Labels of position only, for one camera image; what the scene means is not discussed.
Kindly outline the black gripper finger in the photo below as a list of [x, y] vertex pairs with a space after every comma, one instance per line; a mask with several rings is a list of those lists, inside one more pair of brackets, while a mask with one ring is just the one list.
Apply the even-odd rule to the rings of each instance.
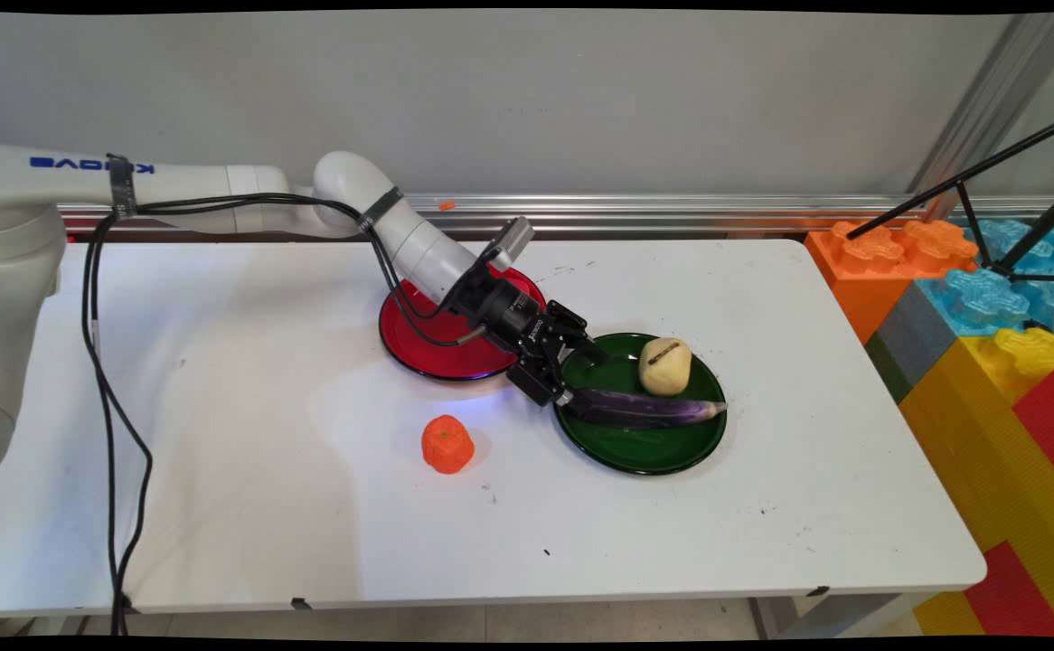
[[588, 321], [571, 309], [549, 300], [545, 305], [545, 359], [550, 368], [560, 368], [561, 352], [568, 350], [581, 355], [590, 364], [602, 364], [608, 360], [607, 352], [597, 346], [588, 336]]
[[536, 405], [568, 405], [579, 388], [565, 374], [567, 359], [522, 357], [507, 368], [505, 376], [523, 395]]

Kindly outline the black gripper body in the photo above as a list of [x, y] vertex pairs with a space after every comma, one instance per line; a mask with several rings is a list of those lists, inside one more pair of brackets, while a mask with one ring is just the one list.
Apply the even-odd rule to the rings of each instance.
[[477, 330], [482, 347], [491, 349], [494, 370], [503, 374], [522, 357], [545, 358], [545, 305], [535, 287], [520, 281], [515, 270], [474, 268], [448, 291], [448, 312]]

